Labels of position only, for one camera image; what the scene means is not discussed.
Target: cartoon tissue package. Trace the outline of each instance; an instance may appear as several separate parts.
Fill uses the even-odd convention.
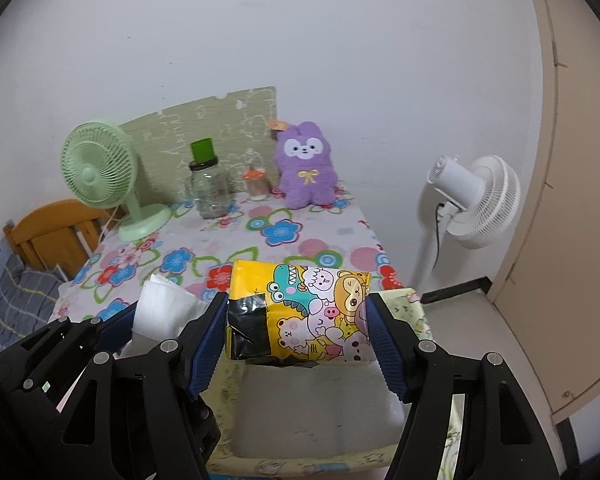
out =
[[[261,365],[376,360],[366,327],[368,272],[237,260],[226,353]]]

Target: chair backrest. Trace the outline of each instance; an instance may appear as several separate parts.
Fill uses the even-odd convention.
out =
[[[3,231],[13,251],[27,265],[52,270],[58,264],[73,278],[89,257],[77,233],[95,251],[100,237],[99,221],[106,222],[111,213],[77,200],[61,200],[36,209],[15,227],[6,226]]]

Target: cartoon crocodile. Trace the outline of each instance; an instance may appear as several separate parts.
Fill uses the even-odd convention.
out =
[[[296,309],[302,317],[309,315],[309,302],[317,296],[306,290],[300,280],[298,268],[292,265],[278,265],[273,270],[273,281],[267,284],[271,299]]]

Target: yellow bow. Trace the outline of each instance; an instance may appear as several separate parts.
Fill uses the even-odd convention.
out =
[[[311,171],[298,171],[298,176],[300,178],[304,177],[305,184],[315,184],[314,176],[320,175],[320,171],[311,170]]]

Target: metal bolt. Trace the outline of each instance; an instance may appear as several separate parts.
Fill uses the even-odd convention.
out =
[[[502,356],[500,354],[496,354],[496,352],[489,352],[487,354],[487,361],[494,366],[499,366],[502,364]]]
[[[165,353],[173,352],[178,347],[178,342],[175,339],[165,339],[160,343],[160,350]]]
[[[98,352],[93,356],[93,362],[97,365],[103,365],[109,360],[109,354],[107,352]]]
[[[420,350],[422,350],[423,352],[430,354],[432,352],[435,352],[436,348],[438,348],[438,347],[436,346],[436,344],[433,341],[429,341],[428,339],[423,339],[422,341],[420,341],[418,343],[418,348]]]

